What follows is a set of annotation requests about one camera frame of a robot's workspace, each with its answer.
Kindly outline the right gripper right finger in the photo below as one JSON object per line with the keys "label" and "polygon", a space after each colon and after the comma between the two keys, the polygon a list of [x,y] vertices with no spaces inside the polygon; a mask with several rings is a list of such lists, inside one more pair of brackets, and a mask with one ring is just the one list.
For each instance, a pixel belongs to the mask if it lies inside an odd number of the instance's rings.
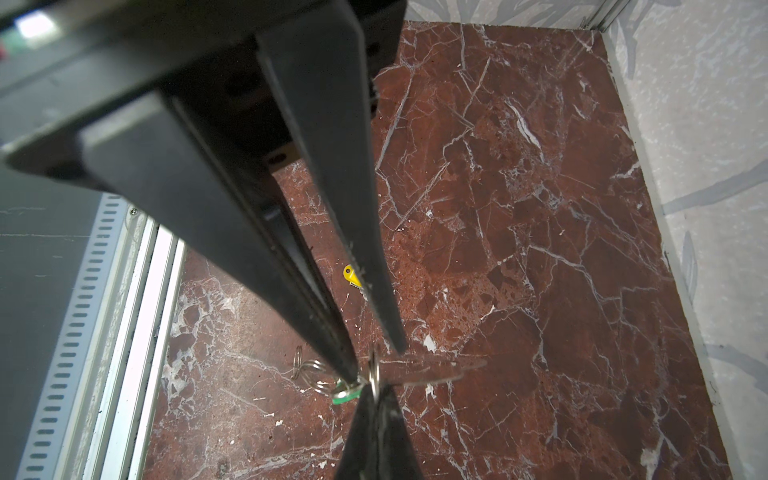
{"label": "right gripper right finger", "polygon": [[377,478],[423,479],[394,388],[384,385],[377,404]]}

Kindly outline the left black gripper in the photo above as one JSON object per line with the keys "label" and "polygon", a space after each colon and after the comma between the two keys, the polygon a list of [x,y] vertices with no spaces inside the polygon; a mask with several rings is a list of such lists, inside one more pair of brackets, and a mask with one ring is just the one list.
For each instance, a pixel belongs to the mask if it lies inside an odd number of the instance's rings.
{"label": "left black gripper", "polygon": [[256,36],[318,2],[130,1],[4,60],[1,157],[124,196],[353,381],[341,313],[279,185],[246,155],[294,143]]}

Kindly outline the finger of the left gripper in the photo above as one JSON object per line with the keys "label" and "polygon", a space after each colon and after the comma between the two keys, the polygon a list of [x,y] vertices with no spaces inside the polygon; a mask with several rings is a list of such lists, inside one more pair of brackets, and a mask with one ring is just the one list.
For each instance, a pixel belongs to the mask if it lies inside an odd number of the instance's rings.
{"label": "finger of the left gripper", "polygon": [[408,348],[379,227],[373,77],[393,62],[403,1],[320,1],[256,36],[283,119],[389,344]]}

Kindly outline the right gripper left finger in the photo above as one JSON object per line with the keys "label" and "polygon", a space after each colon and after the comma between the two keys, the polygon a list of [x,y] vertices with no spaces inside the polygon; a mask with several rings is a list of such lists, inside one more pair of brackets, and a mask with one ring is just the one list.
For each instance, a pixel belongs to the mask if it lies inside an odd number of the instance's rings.
{"label": "right gripper left finger", "polygon": [[336,480],[377,479],[375,433],[376,403],[371,395],[362,395],[355,409],[349,435],[336,469]]}

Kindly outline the steel key organizer plate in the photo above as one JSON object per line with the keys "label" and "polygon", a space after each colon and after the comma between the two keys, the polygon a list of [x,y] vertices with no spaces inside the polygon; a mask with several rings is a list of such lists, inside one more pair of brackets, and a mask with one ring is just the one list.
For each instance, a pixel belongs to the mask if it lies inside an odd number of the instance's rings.
{"label": "steel key organizer plate", "polygon": [[417,386],[459,380],[486,365],[487,361],[479,358],[401,357],[382,360],[380,372],[390,384]]}

